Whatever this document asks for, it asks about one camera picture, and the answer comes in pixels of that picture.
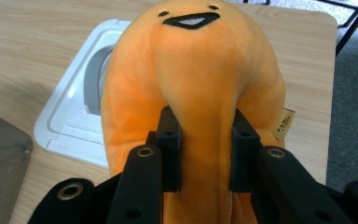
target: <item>wooden table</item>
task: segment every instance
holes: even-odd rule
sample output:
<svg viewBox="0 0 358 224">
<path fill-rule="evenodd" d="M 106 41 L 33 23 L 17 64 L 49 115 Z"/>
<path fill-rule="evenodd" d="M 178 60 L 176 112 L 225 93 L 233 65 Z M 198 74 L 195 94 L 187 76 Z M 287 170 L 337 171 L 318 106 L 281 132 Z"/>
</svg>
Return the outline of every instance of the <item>wooden table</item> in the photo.
<svg viewBox="0 0 358 224">
<path fill-rule="evenodd" d="M 77 51 L 100 22 L 131 21 L 156 0 L 0 0 L 0 117 L 33 135 L 36 118 Z M 267 33 L 296 111 L 286 147 L 325 181 L 337 23 L 323 13 L 238 5 Z M 12 216 L 26 223 L 58 182 L 100 184 L 106 169 L 47 153 L 35 144 Z"/>
</svg>

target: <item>plush toy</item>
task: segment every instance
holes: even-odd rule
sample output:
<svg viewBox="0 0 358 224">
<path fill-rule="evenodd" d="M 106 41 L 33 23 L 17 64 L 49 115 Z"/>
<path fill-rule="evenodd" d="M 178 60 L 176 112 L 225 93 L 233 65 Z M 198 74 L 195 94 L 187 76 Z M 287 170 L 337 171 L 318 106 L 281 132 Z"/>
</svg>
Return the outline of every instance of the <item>plush toy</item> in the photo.
<svg viewBox="0 0 358 224">
<path fill-rule="evenodd" d="M 235 110 L 263 145 L 285 87 L 262 30 L 219 0 L 167 0 L 135 20 L 118 40 L 106 74 L 102 125 L 111 175 L 145 143 L 170 105 L 181 125 L 181 190 L 164 196 L 164 223 L 245 223 L 249 195 L 228 190 Z"/>
</svg>

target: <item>gray carpet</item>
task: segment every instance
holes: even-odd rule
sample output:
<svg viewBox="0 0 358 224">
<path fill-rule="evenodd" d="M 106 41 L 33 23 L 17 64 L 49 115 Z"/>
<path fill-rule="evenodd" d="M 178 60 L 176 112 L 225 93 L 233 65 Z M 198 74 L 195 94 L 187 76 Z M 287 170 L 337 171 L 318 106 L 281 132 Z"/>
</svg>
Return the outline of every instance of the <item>gray carpet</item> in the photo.
<svg viewBox="0 0 358 224">
<path fill-rule="evenodd" d="M 358 0 L 339 2 L 358 5 Z M 265 1 L 249 0 L 249 3 Z M 313 0 L 271 0 L 271 5 L 324 11 L 338 23 L 351 15 L 351 10 Z M 337 40 L 345 32 L 346 29 L 338 30 Z M 327 186 L 342 191 L 354 180 L 358 180 L 358 30 L 336 58 Z"/>
</svg>

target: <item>orange fabric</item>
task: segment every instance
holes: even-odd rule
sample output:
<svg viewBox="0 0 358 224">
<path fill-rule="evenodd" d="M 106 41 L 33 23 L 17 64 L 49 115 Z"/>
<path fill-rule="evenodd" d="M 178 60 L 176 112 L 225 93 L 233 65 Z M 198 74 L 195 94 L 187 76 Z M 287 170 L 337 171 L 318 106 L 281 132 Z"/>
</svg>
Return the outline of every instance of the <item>orange fabric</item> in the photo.
<svg viewBox="0 0 358 224">
<path fill-rule="evenodd" d="M 163 24 L 199 13 L 219 18 L 199 29 Z M 238 108 L 263 145 L 282 146 L 272 130 L 284 96 L 270 43 L 244 13 L 219 0 L 160 2 L 123 33 L 106 74 L 101 105 L 111 175 L 170 105 L 182 128 L 182 188 L 165 195 L 164 223 L 254 219 L 249 195 L 228 190 L 231 124 Z"/>
</svg>

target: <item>smiling mouth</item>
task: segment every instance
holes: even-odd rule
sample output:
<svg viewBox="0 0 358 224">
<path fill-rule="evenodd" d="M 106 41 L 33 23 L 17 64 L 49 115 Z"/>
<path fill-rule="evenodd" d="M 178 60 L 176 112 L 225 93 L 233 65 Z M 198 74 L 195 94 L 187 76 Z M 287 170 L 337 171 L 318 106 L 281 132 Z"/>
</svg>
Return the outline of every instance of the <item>smiling mouth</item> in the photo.
<svg viewBox="0 0 358 224">
<path fill-rule="evenodd" d="M 197 30 L 217 19 L 220 15 L 214 12 L 203 12 L 188 14 L 185 16 L 172 17 L 163 22 L 163 24 L 185 28 L 187 30 Z"/>
</svg>

